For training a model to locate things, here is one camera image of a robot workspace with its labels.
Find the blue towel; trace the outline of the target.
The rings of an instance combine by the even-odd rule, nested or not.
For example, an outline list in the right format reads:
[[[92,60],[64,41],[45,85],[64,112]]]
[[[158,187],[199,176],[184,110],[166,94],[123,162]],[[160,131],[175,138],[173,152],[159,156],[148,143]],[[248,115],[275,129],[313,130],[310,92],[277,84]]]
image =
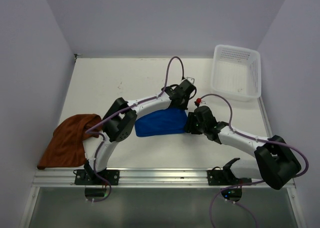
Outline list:
[[[187,118],[186,112],[178,108],[155,111],[136,120],[135,133],[138,137],[182,134]]]

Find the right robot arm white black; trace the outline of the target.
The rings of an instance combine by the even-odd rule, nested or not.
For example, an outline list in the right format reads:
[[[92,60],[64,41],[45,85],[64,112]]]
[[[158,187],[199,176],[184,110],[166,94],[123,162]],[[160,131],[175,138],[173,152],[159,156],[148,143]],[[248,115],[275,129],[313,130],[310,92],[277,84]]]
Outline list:
[[[233,158],[220,169],[208,170],[210,185],[240,185],[257,179],[279,190],[302,169],[282,137],[249,139],[247,134],[241,136],[232,131],[227,122],[218,122],[207,106],[188,113],[184,130],[194,135],[205,135],[210,141],[237,148],[254,158]]]

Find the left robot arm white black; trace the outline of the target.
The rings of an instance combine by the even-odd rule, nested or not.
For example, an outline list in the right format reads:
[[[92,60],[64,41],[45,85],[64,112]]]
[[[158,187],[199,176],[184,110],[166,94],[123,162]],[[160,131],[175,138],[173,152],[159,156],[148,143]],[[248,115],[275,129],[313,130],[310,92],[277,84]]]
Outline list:
[[[196,92],[193,83],[185,79],[177,86],[164,87],[160,93],[153,96],[132,101],[126,101],[122,97],[116,99],[102,121],[85,132],[102,138],[94,155],[84,165],[86,180],[95,185],[107,181],[104,171],[110,156],[118,143],[131,134],[138,119],[168,109],[185,111],[192,94]]]

